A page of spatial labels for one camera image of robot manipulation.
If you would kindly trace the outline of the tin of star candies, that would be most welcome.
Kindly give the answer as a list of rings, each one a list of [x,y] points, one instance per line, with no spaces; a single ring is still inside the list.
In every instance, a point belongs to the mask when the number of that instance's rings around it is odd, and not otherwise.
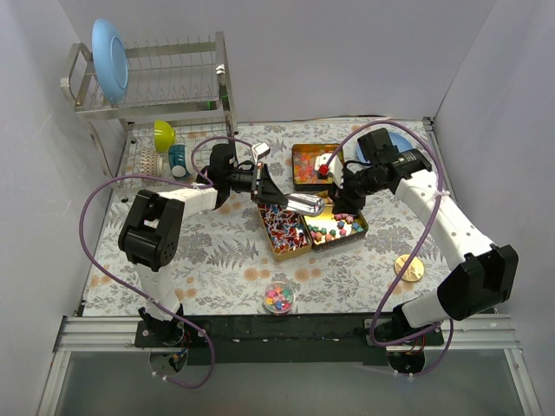
[[[312,238],[312,250],[324,251],[351,244],[365,238],[369,226],[361,214],[334,214],[333,201],[327,192],[317,193],[318,197],[324,199],[325,208],[317,217],[304,216]]]

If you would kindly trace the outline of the silver metal scoop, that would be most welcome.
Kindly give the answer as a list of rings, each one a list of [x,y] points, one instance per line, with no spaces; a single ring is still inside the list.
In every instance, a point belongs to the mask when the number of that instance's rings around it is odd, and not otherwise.
[[[325,200],[317,195],[291,193],[286,195],[286,199],[285,210],[308,217],[321,215],[326,206]]]

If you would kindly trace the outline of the gold round lid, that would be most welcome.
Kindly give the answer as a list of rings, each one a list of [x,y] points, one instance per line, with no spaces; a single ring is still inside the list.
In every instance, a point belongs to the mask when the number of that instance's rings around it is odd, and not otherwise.
[[[394,263],[394,271],[398,273],[405,265],[409,258],[409,254],[403,254],[396,258]],[[425,274],[425,267],[423,262],[419,257],[415,257],[410,265],[408,266],[407,270],[402,276],[402,280],[409,283],[417,283],[419,282]]]

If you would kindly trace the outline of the clear round plastic container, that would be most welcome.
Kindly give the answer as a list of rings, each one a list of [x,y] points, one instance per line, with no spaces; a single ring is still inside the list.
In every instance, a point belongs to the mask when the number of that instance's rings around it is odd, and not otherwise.
[[[269,283],[264,289],[262,305],[272,315],[287,315],[293,310],[295,291],[285,282]]]

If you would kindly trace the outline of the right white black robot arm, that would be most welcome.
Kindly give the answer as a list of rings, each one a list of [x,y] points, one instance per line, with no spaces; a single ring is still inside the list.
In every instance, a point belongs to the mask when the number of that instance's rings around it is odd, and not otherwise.
[[[428,146],[399,151],[379,121],[349,137],[357,140],[367,167],[352,172],[337,152],[318,157],[315,164],[319,176],[333,178],[334,211],[355,213],[369,195],[391,191],[424,224],[417,243],[432,237],[450,270],[437,289],[395,306],[387,321],[379,322],[375,313],[369,328],[372,343],[412,344],[446,320],[460,322],[506,302],[518,254],[510,245],[495,244],[465,216],[445,190],[441,165]]]

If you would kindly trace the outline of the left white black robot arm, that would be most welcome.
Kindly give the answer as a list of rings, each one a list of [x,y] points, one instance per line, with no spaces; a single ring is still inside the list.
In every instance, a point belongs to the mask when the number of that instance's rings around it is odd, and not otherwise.
[[[185,334],[183,323],[175,317],[183,309],[167,268],[178,249],[182,220],[218,209],[232,192],[248,192],[256,203],[286,207],[287,197],[261,161],[269,153],[267,144],[257,143],[251,146],[252,159],[241,167],[235,146],[219,143],[212,147],[209,165],[198,171],[188,187],[160,193],[141,190],[135,195],[118,245],[147,294],[148,304],[140,309],[140,317],[163,345],[176,346]]]

